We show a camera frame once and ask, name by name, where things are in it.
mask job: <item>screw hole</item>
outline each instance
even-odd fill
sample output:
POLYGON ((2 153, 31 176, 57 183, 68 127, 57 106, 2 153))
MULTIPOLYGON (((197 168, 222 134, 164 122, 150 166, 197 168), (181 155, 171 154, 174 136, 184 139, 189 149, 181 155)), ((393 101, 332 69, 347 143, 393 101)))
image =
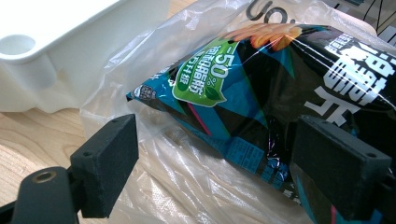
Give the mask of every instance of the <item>screw hole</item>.
POLYGON ((366 153, 366 155, 371 158, 376 158, 376 155, 372 152, 366 153))
POLYGON ((35 177, 33 177, 33 182, 35 182, 37 184, 45 183, 47 181, 50 181, 55 176, 56 176, 56 172, 47 171, 47 172, 35 175, 35 177))
POLYGON ((82 153, 82 155, 85 157, 89 157, 92 155, 92 153, 90 151, 86 151, 86 152, 82 153))

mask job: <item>black metal bracket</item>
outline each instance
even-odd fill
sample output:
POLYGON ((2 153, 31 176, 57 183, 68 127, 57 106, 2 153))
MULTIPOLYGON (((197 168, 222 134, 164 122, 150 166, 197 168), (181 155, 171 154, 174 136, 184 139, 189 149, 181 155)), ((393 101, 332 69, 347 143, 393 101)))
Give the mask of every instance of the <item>black metal bracket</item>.
POLYGON ((109 217, 138 159, 134 115, 108 122, 71 157, 71 166, 25 177, 18 199, 0 208, 0 223, 78 223, 109 217))

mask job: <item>chip bag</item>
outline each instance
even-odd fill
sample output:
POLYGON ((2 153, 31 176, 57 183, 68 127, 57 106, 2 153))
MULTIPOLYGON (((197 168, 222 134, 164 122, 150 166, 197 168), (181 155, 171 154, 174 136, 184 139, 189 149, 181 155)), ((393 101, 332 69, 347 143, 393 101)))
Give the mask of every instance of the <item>chip bag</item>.
POLYGON ((289 165, 302 114, 396 158, 395 68, 393 55, 331 26, 260 23, 219 35, 126 97, 300 203, 289 165))

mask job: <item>black foam block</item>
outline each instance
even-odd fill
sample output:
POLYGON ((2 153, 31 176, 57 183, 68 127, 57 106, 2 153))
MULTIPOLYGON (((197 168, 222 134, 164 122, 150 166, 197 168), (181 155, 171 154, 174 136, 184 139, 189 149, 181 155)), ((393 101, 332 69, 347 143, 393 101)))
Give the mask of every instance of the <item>black foam block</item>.
POLYGON ((353 220, 371 216, 373 190, 388 173, 391 157, 325 120, 301 116, 292 160, 353 220))
POLYGON ((134 115, 111 120, 70 159, 87 196, 82 215, 108 217, 138 159, 134 115))

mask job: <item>white container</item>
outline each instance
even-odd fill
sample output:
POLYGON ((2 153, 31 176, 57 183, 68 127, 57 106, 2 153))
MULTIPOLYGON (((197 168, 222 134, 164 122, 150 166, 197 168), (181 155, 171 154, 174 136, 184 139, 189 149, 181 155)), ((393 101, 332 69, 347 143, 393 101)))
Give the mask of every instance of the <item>white container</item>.
POLYGON ((111 53, 166 19, 169 0, 0 2, 0 112, 79 108, 111 53))

